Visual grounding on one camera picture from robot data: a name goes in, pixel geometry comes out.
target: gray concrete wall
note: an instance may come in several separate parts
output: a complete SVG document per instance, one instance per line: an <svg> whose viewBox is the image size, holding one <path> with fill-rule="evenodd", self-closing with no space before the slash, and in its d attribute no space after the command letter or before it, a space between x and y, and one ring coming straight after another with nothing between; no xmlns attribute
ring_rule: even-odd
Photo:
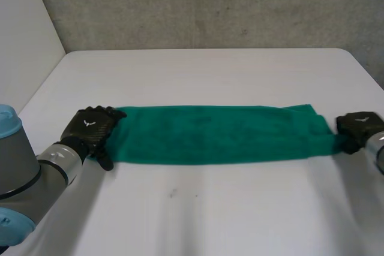
<svg viewBox="0 0 384 256"><path fill-rule="evenodd" d="M339 47L384 87L384 0L43 1L67 52Z"/></svg>

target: robotic hand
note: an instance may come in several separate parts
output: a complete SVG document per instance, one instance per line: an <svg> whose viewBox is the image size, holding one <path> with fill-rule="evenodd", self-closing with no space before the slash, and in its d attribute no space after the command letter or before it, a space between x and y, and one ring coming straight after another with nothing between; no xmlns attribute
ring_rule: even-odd
<svg viewBox="0 0 384 256"><path fill-rule="evenodd" d="M107 171L113 168L104 146L126 116L111 107L79 110L60 141L36 159L16 112L0 105L0 254L34 231L87 156Z"/></svg>
<svg viewBox="0 0 384 256"><path fill-rule="evenodd" d="M337 131L346 137L341 149L353 154L365 148L365 156L384 174L384 121L375 112L348 113L336 118Z"/></svg>

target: light blue robot joint cap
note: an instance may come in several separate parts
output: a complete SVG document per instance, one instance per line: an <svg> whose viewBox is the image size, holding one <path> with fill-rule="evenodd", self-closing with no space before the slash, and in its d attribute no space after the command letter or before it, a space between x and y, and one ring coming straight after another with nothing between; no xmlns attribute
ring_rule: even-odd
<svg viewBox="0 0 384 256"><path fill-rule="evenodd" d="M35 223L24 214L0 207L0 246L22 243L35 228Z"/></svg>
<svg viewBox="0 0 384 256"><path fill-rule="evenodd" d="M0 139L6 138L20 130L22 121L16 111L5 104L0 104Z"/></svg>

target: wall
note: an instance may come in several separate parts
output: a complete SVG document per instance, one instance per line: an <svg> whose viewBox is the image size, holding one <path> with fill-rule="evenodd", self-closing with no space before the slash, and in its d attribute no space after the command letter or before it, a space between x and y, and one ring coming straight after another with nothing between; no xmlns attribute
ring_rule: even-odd
<svg viewBox="0 0 384 256"><path fill-rule="evenodd" d="M0 103L19 112L64 54L42 0L0 0Z"/></svg>
<svg viewBox="0 0 384 256"><path fill-rule="evenodd" d="M384 87L384 0L43 1L67 52L339 47Z"/></svg>

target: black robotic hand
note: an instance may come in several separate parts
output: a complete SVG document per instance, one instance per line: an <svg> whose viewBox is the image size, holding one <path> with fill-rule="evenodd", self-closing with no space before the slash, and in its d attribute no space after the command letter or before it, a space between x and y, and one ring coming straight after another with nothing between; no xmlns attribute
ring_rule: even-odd
<svg viewBox="0 0 384 256"><path fill-rule="evenodd" d="M384 131L384 121L375 112L354 112L336 118L337 131L346 136L341 145L345 153L353 154L365 147L367 140Z"/></svg>
<svg viewBox="0 0 384 256"><path fill-rule="evenodd" d="M76 143L78 150L83 151L80 154L86 154L84 157L90 155L97 159L103 169L112 170L113 162L105 150L105 144L114 127L124 117L127 117L124 112L112 107L97 106L79 110L62 133L60 143L71 143L70 146Z"/></svg>

